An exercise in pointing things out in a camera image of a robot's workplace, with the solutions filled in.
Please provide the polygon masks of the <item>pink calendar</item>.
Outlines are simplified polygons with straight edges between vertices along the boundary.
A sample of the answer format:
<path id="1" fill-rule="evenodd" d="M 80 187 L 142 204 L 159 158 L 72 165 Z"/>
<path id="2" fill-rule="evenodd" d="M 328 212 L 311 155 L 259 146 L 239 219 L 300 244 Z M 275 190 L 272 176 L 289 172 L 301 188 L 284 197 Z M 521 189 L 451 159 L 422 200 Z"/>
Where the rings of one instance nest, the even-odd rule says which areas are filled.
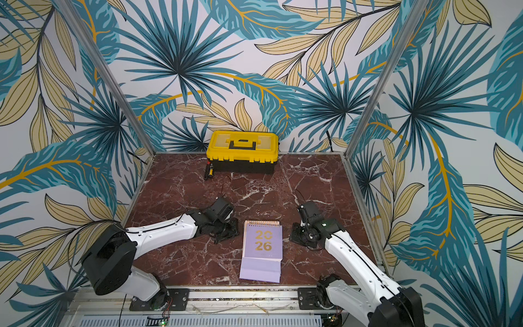
<path id="1" fill-rule="evenodd" d="M 254 220 L 247 220 L 244 223 L 244 227 L 247 226 L 269 226 L 269 227 L 277 227 L 280 226 L 280 223 L 278 221 L 254 221 Z"/>

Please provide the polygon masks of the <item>purple calendar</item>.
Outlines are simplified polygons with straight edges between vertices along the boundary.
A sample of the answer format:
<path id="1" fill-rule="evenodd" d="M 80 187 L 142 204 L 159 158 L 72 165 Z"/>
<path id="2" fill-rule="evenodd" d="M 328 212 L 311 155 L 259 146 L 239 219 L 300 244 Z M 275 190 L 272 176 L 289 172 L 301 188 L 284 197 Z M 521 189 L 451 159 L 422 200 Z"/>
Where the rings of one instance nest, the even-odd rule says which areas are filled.
<path id="1" fill-rule="evenodd" d="M 281 225 L 244 227 L 240 279 L 279 283 L 282 260 Z"/>

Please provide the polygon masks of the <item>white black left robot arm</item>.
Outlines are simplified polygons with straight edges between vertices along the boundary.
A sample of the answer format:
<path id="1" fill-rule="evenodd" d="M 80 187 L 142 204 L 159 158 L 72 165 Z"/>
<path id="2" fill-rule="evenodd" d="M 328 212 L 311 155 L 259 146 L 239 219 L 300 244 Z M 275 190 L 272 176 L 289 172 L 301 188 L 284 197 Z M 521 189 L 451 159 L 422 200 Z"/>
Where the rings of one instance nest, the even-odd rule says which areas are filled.
<path id="1" fill-rule="evenodd" d="M 124 293 L 144 302 L 166 298 L 166 287 L 153 274 L 134 266 L 141 256 L 166 245 L 208 235 L 215 243 L 238 236 L 233 205 L 217 198 L 208 208 L 148 226 L 106 228 L 80 259 L 98 296 Z"/>

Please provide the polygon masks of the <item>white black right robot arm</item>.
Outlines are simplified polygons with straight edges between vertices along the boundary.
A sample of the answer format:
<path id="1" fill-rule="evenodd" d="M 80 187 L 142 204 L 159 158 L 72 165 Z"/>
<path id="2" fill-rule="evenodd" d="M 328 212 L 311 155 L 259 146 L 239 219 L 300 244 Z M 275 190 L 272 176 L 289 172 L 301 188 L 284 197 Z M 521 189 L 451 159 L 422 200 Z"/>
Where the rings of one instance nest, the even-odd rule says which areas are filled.
<path id="1" fill-rule="evenodd" d="M 315 288 L 298 290 L 300 307 L 343 309 L 365 326 L 424 326 L 420 295 L 387 276 L 358 247 L 336 219 L 326 219 L 308 201 L 297 208 L 301 222 L 294 223 L 290 241 L 311 250 L 324 250 L 349 273 L 358 287 L 349 286 L 332 274 L 317 281 Z"/>

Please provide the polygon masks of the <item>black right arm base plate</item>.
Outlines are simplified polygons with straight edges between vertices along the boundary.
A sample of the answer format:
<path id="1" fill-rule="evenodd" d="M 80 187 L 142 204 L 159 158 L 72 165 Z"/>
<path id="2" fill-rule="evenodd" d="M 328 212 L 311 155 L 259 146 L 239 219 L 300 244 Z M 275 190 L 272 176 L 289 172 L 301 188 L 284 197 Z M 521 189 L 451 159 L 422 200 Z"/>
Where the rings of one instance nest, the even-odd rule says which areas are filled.
<path id="1" fill-rule="evenodd" d="M 298 304 L 300 310 L 350 309 L 352 306 L 351 298 L 346 290 L 331 286 L 325 290 L 313 287 L 298 288 Z"/>

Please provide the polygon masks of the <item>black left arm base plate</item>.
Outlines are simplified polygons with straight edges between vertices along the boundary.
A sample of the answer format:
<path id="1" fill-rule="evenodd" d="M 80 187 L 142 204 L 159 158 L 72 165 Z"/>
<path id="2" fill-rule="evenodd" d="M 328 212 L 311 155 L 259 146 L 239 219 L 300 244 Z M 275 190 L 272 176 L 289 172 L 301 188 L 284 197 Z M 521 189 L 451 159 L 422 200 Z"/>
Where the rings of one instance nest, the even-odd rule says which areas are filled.
<path id="1" fill-rule="evenodd" d="M 184 311 L 189 300 L 188 288 L 161 289 L 148 301 L 132 298 L 130 311 Z"/>

